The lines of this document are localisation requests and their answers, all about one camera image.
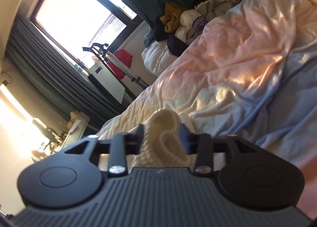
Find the black mount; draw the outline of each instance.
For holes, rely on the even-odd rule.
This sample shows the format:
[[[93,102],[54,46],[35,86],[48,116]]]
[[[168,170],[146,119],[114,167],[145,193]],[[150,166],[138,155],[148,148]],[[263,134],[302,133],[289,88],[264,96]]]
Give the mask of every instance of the black mount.
[[[103,58],[104,60],[108,61],[105,58],[105,54],[108,51],[109,44],[98,44],[93,43],[91,47],[83,47],[82,50],[84,52],[92,52],[94,55],[96,55],[98,58]]]
[[[27,225],[25,218],[33,214],[84,221],[76,226],[233,226],[238,219],[243,226],[283,226],[275,222],[276,217],[288,223],[296,218],[297,224],[285,226],[310,223],[294,208],[304,177],[283,159],[237,135],[212,138],[190,133],[181,125],[185,152],[197,154],[193,172],[134,168],[128,173],[126,155],[139,153],[143,132],[139,125],[135,133],[120,133],[111,140],[88,136],[26,168],[17,185],[27,208],[12,222],[16,226],[69,226],[66,222]],[[226,165],[220,171],[213,170],[214,153],[226,154]],[[98,168],[100,154],[109,154],[107,172]],[[221,224],[215,217],[223,211],[231,218]]]

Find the pile of clothes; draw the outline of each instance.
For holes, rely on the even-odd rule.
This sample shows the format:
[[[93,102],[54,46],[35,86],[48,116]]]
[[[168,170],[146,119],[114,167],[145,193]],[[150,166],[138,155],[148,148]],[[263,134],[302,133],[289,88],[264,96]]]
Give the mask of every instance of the pile of clothes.
[[[224,15],[242,0],[208,0],[192,10],[168,2],[165,14],[157,17],[153,31],[145,37],[144,65],[159,76],[202,34],[205,25]]]

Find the sunlight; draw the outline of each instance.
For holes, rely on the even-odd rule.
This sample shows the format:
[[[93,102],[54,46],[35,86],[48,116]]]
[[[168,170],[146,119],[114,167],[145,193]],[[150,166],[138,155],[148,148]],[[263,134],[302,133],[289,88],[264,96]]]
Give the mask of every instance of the sunlight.
[[[159,82],[157,83],[157,88],[161,88],[162,85],[163,85],[163,81],[159,81]]]
[[[309,60],[309,54],[305,53],[303,57],[299,60],[301,64],[305,64]]]
[[[248,86],[247,90],[251,90],[252,88],[256,88],[258,86],[257,82],[261,79],[261,76],[258,76],[256,79],[254,79],[251,84]]]
[[[294,11],[295,11],[295,5],[293,4],[293,5],[291,6],[290,12],[293,13]],[[281,19],[281,18],[284,18],[284,15],[280,12],[280,19]]]
[[[0,90],[12,105],[24,116],[19,117],[14,111],[0,99],[0,125],[2,125],[12,137],[12,145],[19,154],[29,154],[31,156],[32,149],[38,149],[42,142],[48,142],[40,130],[32,124],[32,116],[19,104],[9,90],[4,86],[0,86]]]
[[[268,27],[265,25],[259,25],[259,28],[261,28],[264,32],[268,32]]]
[[[233,89],[229,89],[225,86],[221,86],[219,88],[217,88],[217,94],[216,94],[216,104],[220,104],[221,102],[223,102],[225,99],[227,99],[228,97],[236,96],[236,92]]]
[[[29,121],[32,121],[33,117],[20,105],[20,103],[14,98],[5,85],[0,85],[0,90],[5,97],[13,104],[13,106]]]
[[[245,84],[250,83],[250,82],[253,83],[256,80],[257,79],[254,79],[253,74],[249,74],[249,73],[241,74],[241,75],[237,76],[236,78],[232,78],[233,82],[235,82],[237,84],[241,84],[241,85],[245,85]]]

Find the desk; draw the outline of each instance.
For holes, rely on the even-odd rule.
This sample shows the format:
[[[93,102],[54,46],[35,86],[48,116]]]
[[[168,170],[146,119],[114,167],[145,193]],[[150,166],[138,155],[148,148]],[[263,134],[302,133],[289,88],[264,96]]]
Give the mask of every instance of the desk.
[[[80,120],[80,123],[78,126],[74,129],[72,133],[69,133],[62,145],[61,149],[64,149],[74,143],[76,143],[78,140],[80,140],[85,132],[85,129],[88,125],[88,122],[90,120],[90,117],[88,117],[85,113],[82,111],[79,113],[78,120]]]

